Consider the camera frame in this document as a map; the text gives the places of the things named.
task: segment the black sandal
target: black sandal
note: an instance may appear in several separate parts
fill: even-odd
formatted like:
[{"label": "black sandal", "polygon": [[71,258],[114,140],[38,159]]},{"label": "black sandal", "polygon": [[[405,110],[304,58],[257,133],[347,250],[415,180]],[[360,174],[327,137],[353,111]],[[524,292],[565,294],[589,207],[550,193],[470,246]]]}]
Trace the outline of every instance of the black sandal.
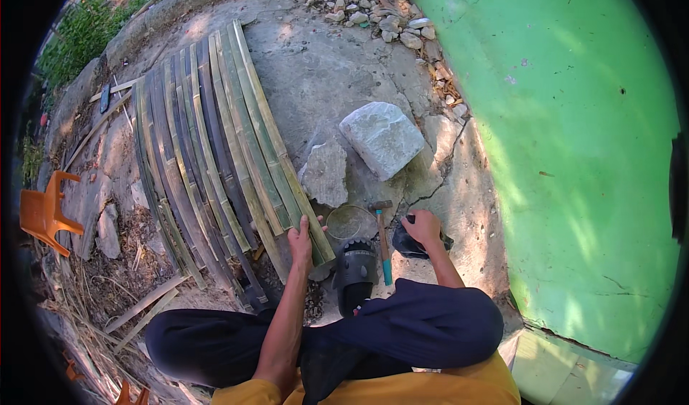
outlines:
[{"label": "black sandal", "polygon": [[348,240],[338,252],[333,289],[338,291],[342,317],[353,317],[355,310],[371,297],[374,284],[378,282],[377,259],[374,244],[363,237]]}]

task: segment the green wall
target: green wall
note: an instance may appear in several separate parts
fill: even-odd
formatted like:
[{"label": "green wall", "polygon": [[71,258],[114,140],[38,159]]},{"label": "green wall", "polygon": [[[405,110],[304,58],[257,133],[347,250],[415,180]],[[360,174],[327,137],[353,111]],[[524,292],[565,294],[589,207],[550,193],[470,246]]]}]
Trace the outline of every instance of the green wall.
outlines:
[{"label": "green wall", "polygon": [[679,124],[638,9],[631,0],[414,1],[435,22],[486,146],[521,314],[640,361],[679,253],[667,202]]}]

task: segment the yellow shirt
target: yellow shirt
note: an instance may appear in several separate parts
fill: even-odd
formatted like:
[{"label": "yellow shirt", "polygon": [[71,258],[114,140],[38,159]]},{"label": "yellow shirt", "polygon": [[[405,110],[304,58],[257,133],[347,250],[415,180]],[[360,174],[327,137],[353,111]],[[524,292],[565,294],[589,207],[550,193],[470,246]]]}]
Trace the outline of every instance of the yellow shirt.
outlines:
[{"label": "yellow shirt", "polygon": [[[285,405],[301,405],[301,383]],[[320,405],[381,404],[520,404],[509,369],[496,352],[483,363],[442,373],[414,372],[371,380],[342,382]],[[211,405],[278,405],[280,390],[266,380],[249,380],[217,390]]]}]

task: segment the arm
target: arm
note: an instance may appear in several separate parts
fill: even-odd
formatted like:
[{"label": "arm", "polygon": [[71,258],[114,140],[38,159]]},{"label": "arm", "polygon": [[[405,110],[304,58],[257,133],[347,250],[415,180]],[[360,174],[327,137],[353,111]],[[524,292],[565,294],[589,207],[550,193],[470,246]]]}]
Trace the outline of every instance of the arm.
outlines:
[{"label": "arm", "polygon": [[312,266],[309,219],[306,215],[301,218],[300,231],[295,228],[289,229],[287,239],[292,254],[292,268],[280,304],[268,326],[258,366],[252,377],[270,381],[278,386],[283,401],[291,392],[296,376],[297,353],[304,323],[306,285]]},{"label": "arm", "polygon": [[432,212],[423,209],[412,209],[409,213],[416,217],[414,224],[411,224],[407,217],[404,217],[402,226],[407,230],[409,236],[426,248],[438,285],[453,289],[465,287],[459,272],[452,264],[450,256],[440,240],[440,219]]}]

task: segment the person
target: person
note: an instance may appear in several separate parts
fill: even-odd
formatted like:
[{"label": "person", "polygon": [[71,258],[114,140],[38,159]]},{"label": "person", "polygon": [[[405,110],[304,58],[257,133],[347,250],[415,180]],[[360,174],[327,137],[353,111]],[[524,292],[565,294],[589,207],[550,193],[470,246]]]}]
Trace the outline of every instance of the person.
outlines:
[{"label": "person", "polygon": [[[424,210],[409,214],[413,224],[405,217],[402,225],[427,251],[437,284],[400,278],[392,296],[362,298],[341,320],[304,327],[311,269],[304,216],[287,235],[292,265],[277,309],[158,314],[145,334],[151,360],[171,377],[217,388],[213,405],[519,404],[496,351],[500,311],[464,286],[439,238],[440,220]],[[338,268],[366,256],[361,248],[351,253],[338,256]]]}]

